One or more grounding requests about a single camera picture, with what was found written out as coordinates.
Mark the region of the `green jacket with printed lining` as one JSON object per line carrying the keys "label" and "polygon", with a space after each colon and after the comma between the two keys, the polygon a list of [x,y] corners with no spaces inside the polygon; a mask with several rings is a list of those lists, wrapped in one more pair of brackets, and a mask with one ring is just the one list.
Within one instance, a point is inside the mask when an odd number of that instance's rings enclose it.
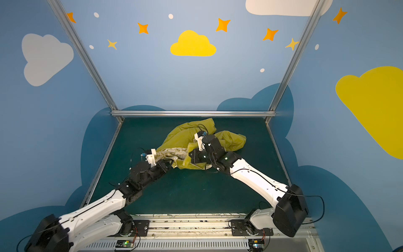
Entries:
{"label": "green jacket with printed lining", "polygon": [[194,135],[201,130],[217,137],[226,151],[238,151],[244,147],[247,141],[246,136],[242,134],[235,134],[227,130],[218,132],[212,118],[191,121],[177,126],[168,134],[163,144],[156,149],[155,161],[172,161],[174,168],[182,170],[210,169],[212,167],[210,164],[195,163],[190,157],[193,150],[199,149]]}

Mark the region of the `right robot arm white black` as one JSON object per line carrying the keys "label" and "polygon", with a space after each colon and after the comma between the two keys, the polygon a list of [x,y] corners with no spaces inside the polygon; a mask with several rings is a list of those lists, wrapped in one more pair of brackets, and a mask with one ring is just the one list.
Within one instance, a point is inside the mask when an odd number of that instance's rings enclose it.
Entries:
{"label": "right robot arm white black", "polygon": [[294,237],[309,215],[307,196],[295,184],[280,183],[251,166],[233,151],[226,151],[217,137],[199,131],[194,135],[197,148],[190,152],[192,162],[205,162],[220,173],[244,183],[263,197],[270,205],[267,209],[252,210],[243,226],[249,235],[258,235],[276,228],[288,237]]}

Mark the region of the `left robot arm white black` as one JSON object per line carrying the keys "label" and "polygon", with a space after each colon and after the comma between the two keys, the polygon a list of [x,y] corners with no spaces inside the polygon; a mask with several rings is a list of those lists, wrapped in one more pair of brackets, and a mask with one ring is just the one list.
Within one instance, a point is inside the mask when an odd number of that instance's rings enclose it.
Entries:
{"label": "left robot arm white black", "polygon": [[159,160],[155,165],[139,162],[128,178],[103,198],[69,214],[56,218],[45,217],[26,244],[26,252],[68,252],[73,248],[73,237],[101,218],[132,204],[141,197],[144,188],[161,178],[172,168],[171,161]]}

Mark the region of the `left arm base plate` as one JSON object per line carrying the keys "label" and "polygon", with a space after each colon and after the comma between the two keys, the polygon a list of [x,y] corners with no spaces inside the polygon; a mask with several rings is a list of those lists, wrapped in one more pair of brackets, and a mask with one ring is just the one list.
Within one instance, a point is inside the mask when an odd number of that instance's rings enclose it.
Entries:
{"label": "left arm base plate", "polygon": [[118,234],[120,236],[126,236],[126,237],[134,235],[140,235],[141,237],[146,237],[149,231],[149,225],[150,225],[149,220],[144,219],[131,220],[122,224],[122,227],[118,232]]}

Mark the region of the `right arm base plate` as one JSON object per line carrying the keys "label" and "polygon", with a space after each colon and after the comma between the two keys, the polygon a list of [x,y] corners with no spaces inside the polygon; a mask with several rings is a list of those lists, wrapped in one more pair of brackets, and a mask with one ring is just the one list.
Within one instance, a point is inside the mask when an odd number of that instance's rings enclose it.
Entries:
{"label": "right arm base plate", "polygon": [[229,227],[233,236],[273,236],[271,228],[259,230],[252,223],[245,219],[232,219],[229,221]]}

